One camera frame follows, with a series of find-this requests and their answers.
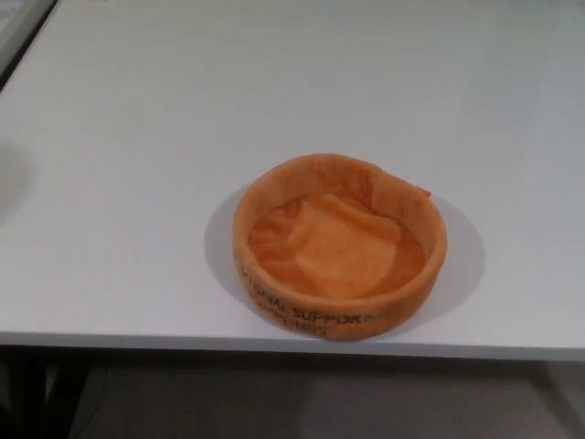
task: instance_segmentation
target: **basket bottom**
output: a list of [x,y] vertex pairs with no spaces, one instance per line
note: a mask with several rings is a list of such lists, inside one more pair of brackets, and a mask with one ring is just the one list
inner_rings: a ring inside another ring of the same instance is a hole
[[333,194],[303,195],[274,209],[254,225],[249,245],[281,284],[335,299],[394,291],[425,264],[404,226]]

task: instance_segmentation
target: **table leg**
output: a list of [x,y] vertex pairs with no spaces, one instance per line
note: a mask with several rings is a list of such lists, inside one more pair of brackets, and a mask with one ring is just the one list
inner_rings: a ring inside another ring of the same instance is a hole
[[71,362],[58,369],[55,384],[48,397],[45,437],[69,437],[89,373],[90,363],[86,360]]
[[4,405],[0,405],[0,437],[6,439],[22,437],[16,420]]
[[68,359],[58,365],[46,397],[47,363],[32,354],[11,360],[9,412],[0,405],[2,439],[68,439],[86,379],[88,359]]
[[10,408],[26,439],[43,434],[47,367],[34,356],[25,355],[8,365]]

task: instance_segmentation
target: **white table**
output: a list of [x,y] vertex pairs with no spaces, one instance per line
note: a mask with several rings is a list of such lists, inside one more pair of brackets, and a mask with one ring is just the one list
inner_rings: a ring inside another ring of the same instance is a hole
[[[572,3],[62,0],[0,95],[0,343],[584,360]],[[242,189],[313,152],[446,220],[430,300],[382,337],[287,332],[236,278]]]

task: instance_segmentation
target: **white surface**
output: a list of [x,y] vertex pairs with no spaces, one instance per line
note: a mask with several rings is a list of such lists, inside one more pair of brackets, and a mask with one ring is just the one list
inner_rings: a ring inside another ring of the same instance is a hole
[[0,73],[51,4],[52,0],[0,0]]
[[[585,6],[65,0],[0,95],[0,343],[585,359]],[[375,340],[274,327],[241,188],[313,152],[433,191],[431,299]]]

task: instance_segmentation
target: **gray floor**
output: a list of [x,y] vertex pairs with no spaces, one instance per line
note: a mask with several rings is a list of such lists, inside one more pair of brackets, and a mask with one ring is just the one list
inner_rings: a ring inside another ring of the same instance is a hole
[[106,374],[82,439],[585,437],[585,366],[507,371],[98,367],[71,437]]

